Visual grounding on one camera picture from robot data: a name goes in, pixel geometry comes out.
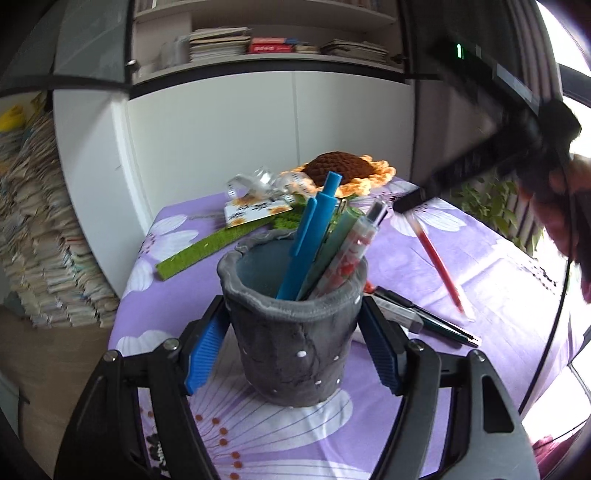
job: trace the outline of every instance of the blue pen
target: blue pen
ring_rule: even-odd
[[[290,251],[291,261],[279,288],[278,300],[297,298],[335,212],[335,192],[342,178],[338,173],[329,172],[322,192],[318,192],[316,198],[308,200],[300,226],[295,233]]]

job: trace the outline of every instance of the pen holder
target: pen holder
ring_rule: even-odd
[[[339,386],[361,308],[367,262],[337,290],[314,300],[277,300],[293,231],[242,241],[217,264],[246,379],[269,402],[308,407]]]

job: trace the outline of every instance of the purple tablecloth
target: purple tablecloth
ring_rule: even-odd
[[[394,180],[372,196],[393,197],[411,185]],[[367,207],[370,197],[357,199]],[[117,312],[110,348],[124,355],[154,349],[202,316],[221,293],[216,274],[229,248],[162,282],[154,265],[223,226],[222,194],[164,208],[144,241]],[[483,339],[513,401],[525,394],[550,332],[559,290],[512,243],[442,200],[417,212],[452,277],[463,286],[476,320],[462,318],[405,220],[389,213],[367,258],[369,279],[455,321]],[[578,350],[566,312],[537,392],[541,393]],[[438,351],[469,348],[421,334]],[[336,393],[323,404],[284,408],[264,402],[247,383],[230,329],[207,384],[190,398],[199,431],[222,478],[367,479],[394,422],[399,399],[383,387],[365,345],[354,342]],[[140,392],[142,421],[154,465],[165,469],[149,392]],[[424,474],[435,471],[443,448],[449,392],[442,390]]]

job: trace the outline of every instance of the floor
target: floor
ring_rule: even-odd
[[[21,438],[50,475],[61,438],[90,373],[105,352],[110,329],[33,329],[0,306],[0,371],[29,399]]]

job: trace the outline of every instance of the white flower pattern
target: white flower pattern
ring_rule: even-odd
[[[115,350],[123,356],[139,355],[153,351],[158,345],[174,335],[162,330],[146,330],[139,337],[121,337],[115,345]]]
[[[388,213],[386,218],[390,218],[390,225],[403,235],[416,236],[404,215],[392,211],[391,206],[391,200],[396,199],[402,196],[402,194],[408,193],[415,188],[415,185],[407,181],[392,181],[383,187],[373,189],[367,197],[353,199],[351,205],[367,212],[371,204],[374,202],[374,199],[380,198],[386,200],[388,202]],[[444,200],[435,198],[417,207],[413,212],[418,222],[427,233],[429,226],[445,232],[457,232],[461,227],[466,226],[464,221],[444,210],[456,210],[456,208]]]
[[[154,281],[154,267],[148,261],[149,258],[161,262],[191,245],[199,234],[197,230],[173,232],[186,220],[187,215],[174,215],[152,225],[139,249],[138,259],[131,270],[122,299],[132,291],[147,290]]]
[[[153,439],[157,432],[147,389],[140,389],[139,402],[144,433]],[[312,407],[289,408],[266,402],[244,376],[231,327],[207,383],[189,398],[189,405],[221,478],[366,480],[370,476],[369,472],[344,463],[291,459],[289,454],[285,459],[249,458],[252,454],[286,452],[328,437],[350,419],[353,403],[343,389]],[[157,463],[165,465],[165,460],[159,456]]]

